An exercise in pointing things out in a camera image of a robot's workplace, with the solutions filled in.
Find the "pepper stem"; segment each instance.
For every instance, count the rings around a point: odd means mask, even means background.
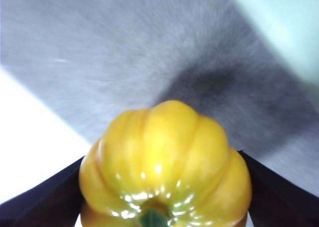
[[[158,213],[154,209],[149,211],[139,218],[143,227],[167,227],[167,217]]]

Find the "gray fabric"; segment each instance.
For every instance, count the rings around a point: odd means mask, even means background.
[[[319,196],[319,114],[231,0],[1,0],[1,65],[89,142],[179,99]]]

